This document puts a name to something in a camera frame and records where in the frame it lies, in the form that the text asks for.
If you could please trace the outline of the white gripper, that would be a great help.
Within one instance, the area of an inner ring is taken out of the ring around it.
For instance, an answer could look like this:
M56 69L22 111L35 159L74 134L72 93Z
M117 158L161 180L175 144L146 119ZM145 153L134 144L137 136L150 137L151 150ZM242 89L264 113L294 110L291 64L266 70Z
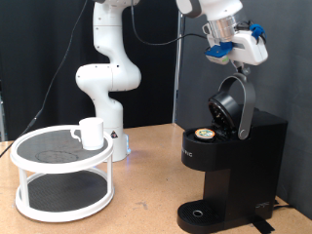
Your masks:
M255 39L250 31L242 30L236 33L232 38L232 44L233 48L229 52L228 57L232 60L236 70L240 67L239 62L259 65L268 58L264 40L261 37ZM251 69L242 65L240 72L245 76L249 76Z

